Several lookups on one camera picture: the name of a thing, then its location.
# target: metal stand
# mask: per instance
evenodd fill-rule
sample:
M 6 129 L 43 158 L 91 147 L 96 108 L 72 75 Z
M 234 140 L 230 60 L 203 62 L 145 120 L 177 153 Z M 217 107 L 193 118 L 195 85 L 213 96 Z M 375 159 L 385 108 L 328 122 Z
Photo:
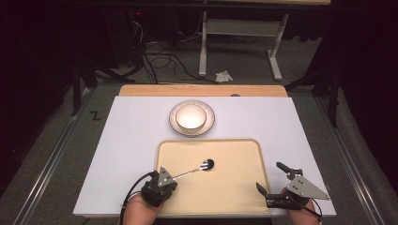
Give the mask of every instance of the metal stand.
M 328 91 L 330 92 L 329 96 L 329 120 L 336 128 L 336 109 L 338 105 L 337 97 L 339 91 L 339 74 L 340 69 L 335 69 L 332 67 L 321 69 L 312 74 L 308 74 L 303 78 L 300 78 L 290 84 L 286 85 L 284 88 L 286 91 L 289 91 L 297 86 L 300 86 L 304 83 L 313 81 L 315 79 L 319 79 L 313 88 L 313 96 L 314 97 L 323 97 Z
M 282 80 L 276 52 L 282 40 L 284 28 L 289 15 L 284 14 L 280 22 L 259 22 L 240 20 L 208 19 L 207 12 L 203 12 L 202 22 L 202 47 L 199 60 L 199 76 L 205 77 L 207 71 L 207 34 L 214 35 L 243 35 L 256 37 L 275 37 L 275 44 L 272 50 L 268 50 L 268 61 L 272 68 L 272 74 L 276 81 Z
M 84 64 L 76 61 L 73 66 L 72 74 L 72 84 L 73 84 L 73 112 L 72 116 L 76 115 L 82 105 L 82 94 L 80 79 L 83 80 L 86 87 L 96 88 L 98 85 L 97 79 L 94 75 L 94 71 L 85 70 Z

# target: gray carpet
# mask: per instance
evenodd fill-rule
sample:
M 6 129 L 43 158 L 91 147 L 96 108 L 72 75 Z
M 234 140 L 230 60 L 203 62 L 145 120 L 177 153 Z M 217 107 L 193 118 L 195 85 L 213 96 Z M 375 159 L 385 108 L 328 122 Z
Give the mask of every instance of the gray carpet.
M 271 39 L 261 39 L 253 43 L 240 41 L 217 49 L 223 46 L 223 42 L 219 40 L 211 42 L 210 45 L 214 49 L 208 51 L 207 78 L 214 81 L 215 73 L 228 70 L 234 80 L 226 84 L 288 84 L 304 75 L 318 41 L 305 43 L 300 43 L 296 39 L 283 41 L 277 54 L 283 74 L 282 82 L 273 81 L 266 61 L 264 46 L 271 43 Z M 159 46 L 149 51 L 156 53 L 155 48 Z M 177 49 L 165 45 L 164 50 L 176 54 L 189 73 L 197 74 L 198 46 L 181 45 Z M 167 60 L 154 61 L 159 66 L 166 62 Z M 160 83 L 206 83 L 181 81 L 180 78 L 191 78 L 182 72 L 182 67 L 174 71 L 172 65 L 169 65 L 157 68 L 155 71 Z M 143 69 L 131 77 L 138 83 L 150 83 Z M 34 147 L 0 200 L 0 224 L 12 224 L 14 221 L 16 224 L 117 223 L 117 218 L 86 220 L 84 217 L 75 217 L 72 210 L 120 86 L 121 84 L 117 82 L 100 81 L 98 88 L 84 94 L 85 105 L 76 117 L 70 116 L 72 92 L 71 90 L 67 92 L 65 103 L 48 119 Z M 295 102 L 300 121 L 325 184 L 329 187 L 329 194 L 337 212 L 337 217 L 325 217 L 324 224 L 398 224 L 397 216 L 392 212 L 398 208 L 396 195 L 361 138 L 348 106 L 344 102 L 343 93 L 340 93 L 339 127 L 336 129 L 330 126 L 325 117 L 327 99 L 313 98 L 309 92 L 310 88 L 296 88 L 289 92 L 289 96 Z M 93 112 L 97 112 L 97 118 L 100 120 L 93 120 Z M 67 135 L 67 138 L 60 139 L 65 128 L 70 128 L 71 133 Z M 342 150 L 342 144 L 343 148 L 349 149 L 349 156 L 352 158 L 347 159 L 346 152 Z M 59 155 L 52 155 L 53 152 L 58 152 Z M 53 166 L 46 165 L 49 158 L 58 160 Z M 353 165 L 358 171 L 354 175 Z M 23 205 L 35 182 L 40 178 L 43 168 L 53 168 L 45 171 L 51 179 L 48 183 L 42 184 L 42 192 L 39 193 L 38 200 L 29 202 L 32 203 L 32 210 L 26 210 Z M 371 198 L 359 197 L 363 184 Z M 241 224 L 248 223 L 250 223 L 249 220 L 241 220 Z M 272 223 L 274 225 L 289 224 L 289 221 L 286 217 L 278 217 L 273 218 Z

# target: metal rail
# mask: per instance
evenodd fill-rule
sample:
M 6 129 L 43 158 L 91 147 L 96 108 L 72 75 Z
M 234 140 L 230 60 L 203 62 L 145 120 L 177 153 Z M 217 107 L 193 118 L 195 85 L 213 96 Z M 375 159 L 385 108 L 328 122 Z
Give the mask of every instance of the metal rail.
M 88 102 L 88 100 L 92 97 L 93 92 L 88 91 L 86 88 L 83 93 L 83 106 Z M 15 218 L 13 225 L 24 225 L 28 224 L 29 219 L 32 217 L 38 202 L 40 201 L 41 196 L 44 193 L 47 185 L 50 183 L 50 180 L 53 176 L 53 173 L 58 165 L 59 160 L 63 156 L 65 152 L 65 145 L 69 139 L 70 133 L 73 131 L 76 122 L 82 112 L 84 107 L 81 107 L 80 110 L 76 113 L 76 115 L 72 116 L 67 126 L 64 128 L 61 137 L 59 138 L 53 152 L 51 153 L 49 159 L 46 162 L 43 170 L 41 171 L 38 179 L 36 180 L 35 185 L 29 193 L 23 207 L 21 208 L 18 216 Z
M 333 138 L 337 143 L 338 149 L 340 150 L 340 154 L 344 162 L 344 168 L 347 171 L 348 177 L 350 178 L 355 191 L 357 192 L 360 203 L 362 204 L 363 210 L 368 216 L 369 221 L 373 225 L 384 225 L 385 222 L 381 217 L 377 206 L 375 205 L 372 194 L 370 193 L 369 188 L 363 181 L 354 160 L 352 159 L 347 147 L 344 144 L 343 138 L 341 137 L 339 130 L 335 128 L 329 120 L 328 106 L 321 97 L 314 97 L 314 101 L 315 104 L 320 108 L 322 115 L 324 116 L 324 119 L 333 135 Z

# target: white metal stand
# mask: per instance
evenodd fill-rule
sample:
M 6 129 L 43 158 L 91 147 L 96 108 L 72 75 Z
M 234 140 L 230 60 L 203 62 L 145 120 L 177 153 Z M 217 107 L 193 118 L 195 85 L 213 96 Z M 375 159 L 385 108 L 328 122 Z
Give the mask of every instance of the white metal stand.
M 284 14 L 280 22 L 239 21 L 208 19 L 207 12 L 203 14 L 202 22 L 202 48 L 199 61 L 199 76 L 205 77 L 207 71 L 207 34 L 213 35 L 242 35 L 257 37 L 275 37 L 272 50 L 268 50 L 268 60 L 276 81 L 282 80 L 275 55 L 281 43 L 284 28 L 286 27 L 288 14 Z

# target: black cable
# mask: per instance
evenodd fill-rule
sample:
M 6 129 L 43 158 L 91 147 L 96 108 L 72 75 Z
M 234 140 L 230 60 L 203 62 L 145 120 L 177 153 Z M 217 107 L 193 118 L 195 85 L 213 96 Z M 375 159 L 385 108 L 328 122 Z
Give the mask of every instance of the black cable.
M 90 221 L 90 218 L 85 219 L 82 225 L 85 225 L 88 221 Z
M 199 38 L 199 37 L 202 36 L 202 35 L 197 35 L 197 33 L 198 33 L 198 31 L 199 31 L 199 29 L 200 29 L 200 27 L 201 27 L 201 24 L 203 24 L 203 23 L 202 23 L 203 15 L 204 15 L 204 13 L 201 12 L 201 13 L 200 13 L 200 17 L 199 17 L 198 24 L 197 24 L 197 26 L 196 26 L 196 30 L 193 32 L 193 35 L 191 35 L 190 37 L 188 37 L 188 38 L 186 38 L 186 39 L 180 40 L 179 43 L 184 43 L 185 41 L 189 41 L 189 40 L 192 40 L 192 39 L 196 39 L 196 38 Z
M 147 52 L 148 49 L 150 49 L 150 48 L 153 47 L 153 46 L 160 47 L 161 49 L 158 50 L 158 51 L 156 51 L 156 52 L 148 53 L 148 52 Z M 209 80 L 209 79 L 206 79 L 206 78 L 200 78 L 200 77 L 196 77 L 196 76 L 191 75 L 191 74 L 189 73 L 189 71 L 187 70 L 187 68 L 185 67 L 185 65 L 179 60 L 179 58 L 178 58 L 175 54 L 172 54 L 172 53 L 163 53 L 163 52 L 164 52 L 164 47 L 163 47 L 160 43 L 152 43 L 152 44 L 147 45 L 147 47 L 145 48 L 145 56 L 151 55 L 151 56 L 156 56 L 156 57 L 157 57 L 157 58 L 154 58 L 154 59 L 152 59 L 152 60 L 150 60 L 150 61 L 148 60 L 148 64 L 151 66 L 152 69 L 153 69 L 153 68 L 166 68 L 167 66 L 169 66 L 169 65 L 171 65 L 171 64 L 173 63 L 173 64 L 174 64 L 174 65 L 173 65 L 173 72 L 174 72 L 175 76 L 177 76 L 177 77 L 178 77 L 178 75 L 177 75 L 177 73 L 176 73 L 176 66 L 177 66 L 177 65 L 181 65 L 181 66 L 183 67 L 183 69 L 184 69 L 184 72 L 185 72 L 188 76 L 194 78 L 196 81 L 205 81 L 205 82 L 209 82 L 209 83 L 218 84 L 217 82 L 214 82 L 214 81 L 212 81 L 212 80 Z M 154 61 L 160 60 L 160 59 L 166 59 L 166 60 L 167 60 L 167 63 L 165 63 L 165 65 L 162 65 L 162 66 L 159 66 L 159 67 L 153 66 L 152 63 L 153 63 Z M 193 81 L 193 80 L 188 80 L 188 79 L 182 79 L 182 78 L 180 78 L 180 77 L 178 77 L 178 78 L 179 78 L 181 81 Z
M 107 74 L 107 75 L 109 75 L 109 76 L 115 78 L 116 80 L 118 80 L 118 81 L 120 81 L 120 82 L 123 82 L 123 83 L 135 83 L 135 80 L 130 80 L 130 79 L 127 79 L 127 78 L 125 78 L 125 77 L 123 77 L 123 76 L 120 76 L 119 74 L 117 74 L 117 73 L 111 71 L 111 70 L 108 69 L 107 67 L 104 67 L 104 66 L 102 66 L 102 65 L 100 65 L 100 64 L 96 64 L 96 63 L 95 63 L 94 61 L 92 61 L 91 59 L 84 59 L 84 62 L 85 62 L 88 66 L 90 66 L 90 67 L 92 67 L 92 68 L 94 68 L 94 69 L 101 70 L 101 71 L 104 72 L 105 74 Z
M 150 62 L 149 62 L 149 59 L 148 59 L 148 57 L 147 57 L 147 55 L 146 55 L 146 52 L 144 52 L 144 58 L 145 58 L 145 60 L 146 60 L 146 62 L 149 64 L 149 67 L 151 68 L 151 70 L 152 70 L 152 74 L 149 72 L 148 74 L 151 74 L 152 75 L 152 79 L 153 79 L 153 83 L 154 84 L 158 84 L 158 77 L 156 76 L 156 73 L 155 73 L 155 69 L 153 69 L 153 67 L 152 67 L 152 65 L 150 64 Z
M 180 44 L 182 44 L 182 45 L 184 45 L 184 46 L 187 46 L 187 47 L 197 47 L 197 46 L 201 46 L 202 45 L 202 39 L 198 39 L 198 38 L 200 38 L 201 36 L 198 36 L 198 37 L 195 37 L 195 38 L 192 38 L 192 39 L 189 39 L 189 40 L 184 40 L 184 41 L 181 41 L 181 42 L 179 42 Z
M 131 193 L 131 192 L 135 189 L 135 187 L 138 185 L 138 183 L 140 183 L 142 180 L 144 180 L 145 178 L 147 178 L 148 176 L 150 176 L 152 173 L 153 173 L 153 172 L 149 172 L 149 173 L 143 175 L 140 179 L 138 179 L 138 180 L 135 182 L 135 184 L 131 187 L 131 189 L 129 190 L 129 192 L 127 193 L 126 198 L 125 198 L 125 200 L 124 200 L 124 202 L 123 202 L 122 209 L 120 210 L 119 225 L 123 225 L 123 217 L 124 217 L 124 213 L 125 213 L 125 211 L 126 211 L 127 204 L 129 203 L 129 198 L 131 197 L 132 194 L 135 193 L 135 192 L 134 192 L 134 193 Z
M 125 73 L 125 74 L 121 74 L 121 75 L 119 75 L 120 77 L 124 77 L 124 78 L 126 78 L 127 79 L 127 77 L 129 77 L 129 76 L 131 76 L 132 74 L 134 74 L 134 73 L 136 73 L 136 72 L 138 72 L 141 68 L 143 67 L 143 59 L 142 58 L 140 58 L 140 60 L 137 62 L 137 64 L 135 65 L 135 67 L 132 69 L 132 70 L 130 70 L 129 72 L 127 72 L 127 73 Z M 110 80 L 118 80 L 118 79 L 115 79 L 115 77 L 104 77 L 104 76 L 102 76 L 102 75 L 99 75 L 98 73 L 96 73 L 96 77 L 98 77 L 98 78 L 101 78 L 101 79 L 103 79 L 103 80 L 107 80 L 107 81 L 110 81 Z
M 148 79 L 149 79 L 149 83 L 153 84 L 154 82 L 154 78 L 153 75 L 150 73 L 149 69 L 147 67 L 144 67 L 146 74 L 148 75 Z
M 312 199 L 312 200 L 314 201 L 314 203 L 316 204 L 316 206 L 318 206 L 318 209 L 319 209 L 319 216 L 320 216 L 321 219 L 322 219 L 322 209 L 321 209 L 321 206 L 319 206 L 318 202 L 316 202 L 315 199 Z
M 137 191 L 132 192 L 132 193 L 130 194 L 130 196 L 129 196 L 129 199 L 131 198 L 131 196 L 133 196 L 133 195 L 135 195 L 135 194 L 138 194 L 138 193 L 141 193 L 141 190 L 137 190 Z
M 227 47 L 230 43 L 231 43 L 231 40 L 230 40 L 229 38 L 227 38 L 227 39 L 226 39 L 226 43 L 223 44 L 221 47 L 212 47 L 212 46 L 210 45 L 210 43 L 207 44 L 207 47 L 208 47 L 209 49 L 221 50 L 221 49 Z
M 312 215 L 316 216 L 318 218 L 318 222 L 322 221 L 322 214 L 321 215 L 317 214 L 315 211 L 307 208 L 305 205 L 302 205 L 300 202 L 296 201 L 294 198 L 290 198 L 290 200 L 292 202 L 296 203 L 297 205 L 299 205 L 305 211 L 307 211 L 307 212 L 311 213 Z

